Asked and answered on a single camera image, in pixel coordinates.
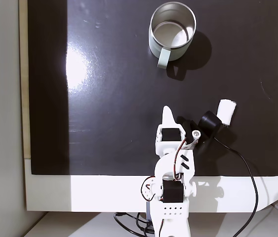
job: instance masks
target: glossy black surface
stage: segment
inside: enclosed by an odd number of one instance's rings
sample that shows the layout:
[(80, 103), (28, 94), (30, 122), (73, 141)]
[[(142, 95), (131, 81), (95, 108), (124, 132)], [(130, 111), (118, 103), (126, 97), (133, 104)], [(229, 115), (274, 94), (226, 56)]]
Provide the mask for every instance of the glossy black surface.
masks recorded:
[[(217, 137), (256, 176), (278, 175), (278, 0), (184, 0), (197, 32), (157, 68), (149, 21), (165, 0), (28, 0), (33, 174), (152, 175), (162, 109), (198, 122), (238, 106)], [(198, 176), (248, 176), (213, 143)]]

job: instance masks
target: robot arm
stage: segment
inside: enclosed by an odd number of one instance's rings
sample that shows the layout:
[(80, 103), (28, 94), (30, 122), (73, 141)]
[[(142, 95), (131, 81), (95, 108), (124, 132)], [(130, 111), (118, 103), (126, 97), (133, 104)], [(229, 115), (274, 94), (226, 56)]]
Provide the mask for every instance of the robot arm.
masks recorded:
[(155, 148), (160, 159), (150, 183), (150, 214), (156, 237), (190, 237), (188, 224), (189, 196), (196, 196), (193, 148), (200, 132), (192, 132), (193, 141), (186, 144), (186, 132), (173, 118), (168, 106), (163, 109), (162, 124), (157, 130)]

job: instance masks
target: mug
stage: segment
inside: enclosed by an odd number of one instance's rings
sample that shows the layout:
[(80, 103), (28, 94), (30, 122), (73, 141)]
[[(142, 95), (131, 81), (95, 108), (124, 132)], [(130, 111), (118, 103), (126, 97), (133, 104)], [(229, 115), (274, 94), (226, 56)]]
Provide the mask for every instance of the mug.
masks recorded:
[(196, 17), (180, 2), (167, 2), (152, 15), (149, 27), (149, 46), (159, 59), (158, 67), (166, 69), (169, 61), (183, 56), (196, 31)]

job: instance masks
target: gray wall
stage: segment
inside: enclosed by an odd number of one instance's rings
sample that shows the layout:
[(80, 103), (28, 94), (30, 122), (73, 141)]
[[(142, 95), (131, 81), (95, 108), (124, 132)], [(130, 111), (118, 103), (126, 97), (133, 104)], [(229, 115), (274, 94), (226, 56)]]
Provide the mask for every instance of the gray wall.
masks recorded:
[(0, 0), (0, 237), (21, 236), (41, 212), (24, 202), (18, 0)]

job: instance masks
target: wire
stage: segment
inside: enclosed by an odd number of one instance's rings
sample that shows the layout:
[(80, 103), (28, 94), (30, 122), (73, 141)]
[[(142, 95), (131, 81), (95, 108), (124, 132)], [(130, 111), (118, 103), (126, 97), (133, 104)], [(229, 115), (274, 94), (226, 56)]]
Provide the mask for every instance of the wire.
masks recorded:
[(175, 154), (175, 158), (174, 158), (173, 177), (174, 177), (174, 179), (177, 180), (177, 181), (178, 181), (178, 180), (181, 180), (182, 176), (179, 175), (178, 178), (176, 177), (176, 160), (177, 160), (178, 153), (179, 153), (180, 149), (182, 149), (182, 146), (184, 145), (185, 141), (186, 141), (186, 137), (183, 139), (182, 143), (181, 143), (181, 144), (179, 145), (179, 147), (177, 148), (176, 154)]
[(150, 179), (150, 178), (155, 178), (155, 176), (154, 176), (154, 175), (149, 176), (148, 178), (146, 178), (146, 179), (143, 181), (143, 183), (142, 183), (142, 185), (141, 185), (141, 195), (142, 195), (142, 197), (144, 198), (145, 201), (152, 201), (152, 199), (153, 199), (154, 196), (155, 196), (155, 194), (154, 194), (154, 195), (151, 197), (151, 199), (147, 199), (147, 198), (143, 195), (143, 192), (142, 192), (142, 188), (143, 188), (143, 185), (144, 185), (145, 181), (147, 181), (147, 180)]
[(220, 143), (222, 146), (224, 146), (226, 149), (228, 149), (229, 151), (231, 151), (231, 152), (237, 154), (239, 157), (242, 158), (242, 160), (244, 161), (244, 163), (245, 163), (245, 165), (246, 165), (246, 167), (247, 167), (247, 170), (248, 170), (248, 172), (249, 172), (249, 175), (251, 176), (251, 179), (252, 179), (252, 182), (253, 182), (253, 186), (254, 186), (254, 190), (255, 190), (255, 206), (254, 206), (254, 210), (253, 210), (251, 216), (249, 217), (249, 219), (247, 220), (247, 222), (246, 222), (246, 223), (242, 226), (242, 228), (239, 229), (239, 231), (236, 232), (236, 234), (233, 236), (233, 237), (236, 237), (236, 236), (238, 236), (238, 235), (246, 228), (246, 226), (251, 222), (251, 220), (253, 219), (253, 217), (254, 217), (254, 215), (255, 215), (255, 213), (256, 213), (257, 205), (258, 205), (258, 192), (257, 192), (257, 187), (256, 187), (256, 183), (255, 183), (254, 177), (253, 177), (253, 175), (252, 175), (252, 172), (251, 172), (251, 170), (250, 170), (250, 168), (249, 168), (249, 166), (248, 166), (246, 160), (244, 159), (244, 157), (243, 157), (239, 152), (237, 152), (236, 150), (233, 150), (232, 148), (230, 148), (230, 147), (224, 145), (224, 144), (223, 144), (222, 142), (220, 142), (217, 138), (214, 138), (214, 139), (215, 139), (218, 143)]
[[(129, 217), (133, 218), (134, 220), (136, 220), (136, 219), (137, 219), (136, 217), (134, 217), (134, 216), (132, 216), (132, 215), (130, 215), (130, 214), (128, 214), (128, 213), (126, 213), (126, 212), (118, 212), (118, 213), (120, 213), (120, 214), (124, 214), (124, 215), (127, 215), (127, 216), (129, 216)], [(148, 224), (148, 223), (150, 223), (150, 221), (142, 221), (142, 220), (140, 220), (140, 219), (138, 219), (138, 221), (140, 221), (140, 222), (142, 222), (142, 223), (144, 223), (144, 224)]]
[(162, 219), (162, 222), (160, 223), (160, 227), (159, 227), (159, 237), (160, 237), (160, 231), (162, 230), (164, 224), (164, 219)]
[(145, 237), (148, 237), (148, 236), (147, 236), (147, 230), (148, 230), (148, 227), (149, 227), (151, 224), (152, 224), (152, 223), (148, 223), (147, 226), (146, 226), (146, 228), (144, 228), (143, 234), (144, 234)]
[(137, 227), (143, 232), (146, 232), (148, 234), (154, 234), (154, 230), (147, 229), (139, 225), (139, 221), (140, 221), (139, 217), (140, 217), (140, 212), (138, 212), (137, 217), (135, 218), (135, 224), (137, 225)]
[(124, 228), (126, 231), (130, 232), (131, 234), (133, 234), (133, 235), (135, 235), (135, 236), (145, 237), (144, 235), (139, 234), (139, 233), (137, 233), (137, 232), (135, 232), (135, 231), (129, 229), (127, 226), (125, 226), (123, 223), (121, 223), (121, 221), (118, 220), (118, 218), (117, 218), (117, 215), (118, 215), (118, 214), (119, 214), (118, 212), (116, 212), (116, 213), (114, 214), (114, 219), (115, 219), (115, 221), (116, 221), (122, 228)]

